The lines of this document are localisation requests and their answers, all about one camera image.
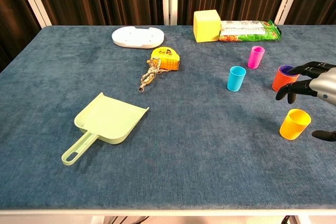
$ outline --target yellow foam block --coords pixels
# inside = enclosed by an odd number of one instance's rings
[[[197,42],[217,41],[220,32],[220,16],[216,10],[194,12],[194,35]]]

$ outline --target orange cup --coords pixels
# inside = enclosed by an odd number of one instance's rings
[[[280,66],[278,68],[278,72],[277,74],[275,75],[275,78],[274,78],[274,81],[273,81],[273,84],[272,84],[272,88],[278,92],[279,89],[288,84],[288,83],[291,83],[291,82],[295,82],[299,75],[291,75],[288,73],[289,70],[291,70],[293,67],[290,66],[290,65],[283,65],[283,66]]]
[[[280,135],[287,140],[294,140],[307,128],[310,122],[310,115],[306,111],[292,109],[280,127]]]

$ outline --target cup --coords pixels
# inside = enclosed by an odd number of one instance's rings
[[[278,92],[282,86],[291,82],[295,82],[298,79],[299,77],[298,74],[292,75],[288,73],[288,71],[291,70],[292,68],[293,67],[290,65],[283,65],[278,68],[278,72],[275,75],[272,84],[272,88],[274,89],[274,91]]]
[[[245,74],[245,68],[242,68],[240,66],[231,67],[229,79],[227,81],[227,89],[232,92],[237,92],[242,86],[241,84],[243,83]]]
[[[310,122],[310,115],[306,111],[292,109],[280,127],[280,135],[287,140],[294,140],[307,128]]]
[[[263,47],[259,46],[252,47],[247,66],[249,68],[256,69],[260,64],[261,59],[263,58],[264,52],[265,50]]]

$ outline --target purple cup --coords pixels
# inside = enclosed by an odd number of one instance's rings
[[[259,46],[252,47],[247,66],[249,68],[256,69],[264,56],[264,52],[265,49],[263,47]]]

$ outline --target yellow tape measure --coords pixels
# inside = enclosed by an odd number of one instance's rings
[[[153,50],[152,58],[160,58],[160,69],[178,70],[180,65],[180,56],[170,47],[159,47]]]

